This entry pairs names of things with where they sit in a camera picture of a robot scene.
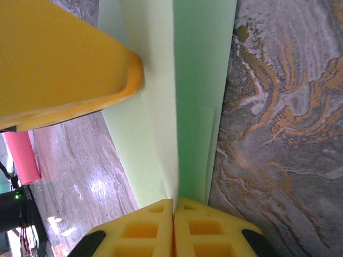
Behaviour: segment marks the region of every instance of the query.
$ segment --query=gray marble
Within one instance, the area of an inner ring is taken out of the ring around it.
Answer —
[[[210,205],[343,256],[343,4],[239,0]]]
[[[42,179],[34,196],[55,256],[93,227],[138,209],[102,114],[31,132]]]

